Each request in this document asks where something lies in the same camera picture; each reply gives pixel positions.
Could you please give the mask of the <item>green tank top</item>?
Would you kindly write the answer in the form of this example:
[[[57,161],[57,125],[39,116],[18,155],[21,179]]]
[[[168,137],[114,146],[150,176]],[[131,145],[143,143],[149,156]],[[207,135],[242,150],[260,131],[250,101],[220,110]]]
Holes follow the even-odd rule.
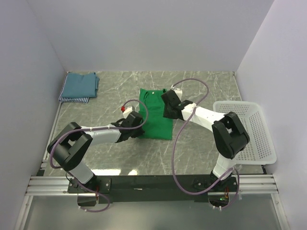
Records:
[[[173,120],[163,117],[165,104],[162,94],[167,90],[146,90],[140,89],[139,100],[148,110],[148,119],[142,126],[144,134],[142,139],[171,140],[173,131]]]

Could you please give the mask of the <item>blue white striped tank top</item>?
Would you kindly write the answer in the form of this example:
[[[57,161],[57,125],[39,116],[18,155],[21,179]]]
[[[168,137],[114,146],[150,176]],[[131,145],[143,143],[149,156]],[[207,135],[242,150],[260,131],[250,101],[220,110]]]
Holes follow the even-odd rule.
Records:
[[[60,103],[88,103],[89,97],[83,95],[83,91],[78,89],[80,86],[79,80],[82,76],[75,76],[67,74],[64,79],[64,83],[60,90],[58,101]]]

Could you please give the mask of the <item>teal blue tank top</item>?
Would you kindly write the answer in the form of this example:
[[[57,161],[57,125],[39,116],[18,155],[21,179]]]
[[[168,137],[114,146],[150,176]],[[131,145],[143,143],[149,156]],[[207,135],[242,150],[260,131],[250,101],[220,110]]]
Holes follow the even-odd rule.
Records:
[[[69,72],[66,76],[61,97],[95,98],[97,96],[99,77],[95,73],[78,74]]]

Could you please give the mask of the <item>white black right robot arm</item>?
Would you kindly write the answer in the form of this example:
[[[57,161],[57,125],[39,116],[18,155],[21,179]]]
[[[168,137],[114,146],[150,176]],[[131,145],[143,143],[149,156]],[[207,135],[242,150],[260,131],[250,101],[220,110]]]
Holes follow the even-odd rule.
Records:
[[[163,117],[182,120],[184,124],[178,131],[171,156],[171,170],[175,183],[181,191],[189,195],[200,195],[210,189],[222,191],[227,186],[227,179],[235,170],[235,156],[244,150],[250,142],[250,137],[242,125],[238,115],[234,112],[227,114],[215,112],[198,106],[189,100],[181,101],[182,90],[168,90],[161,98],[165,104]],[[193,122],[213,133],[219,156],[210,174],[211,185],[202,192],[189,192],[179,183],[174,166],[176,144],[180,134],[188,124]]]

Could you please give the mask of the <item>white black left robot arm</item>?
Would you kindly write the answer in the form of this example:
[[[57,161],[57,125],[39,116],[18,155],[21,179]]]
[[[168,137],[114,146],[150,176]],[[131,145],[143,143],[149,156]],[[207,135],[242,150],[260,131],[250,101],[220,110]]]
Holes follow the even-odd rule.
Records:
[[[79,187],[86,193],[98,190],[97,176],[83,162],[83,157],[92,145],[120,143],[136,138],[144,133],[141,127],[143,117],[131,111],[124,118],[101,127],[82,127],[69,123],[48,145],[47,152],[52,155],[61,168],[79,181]]]

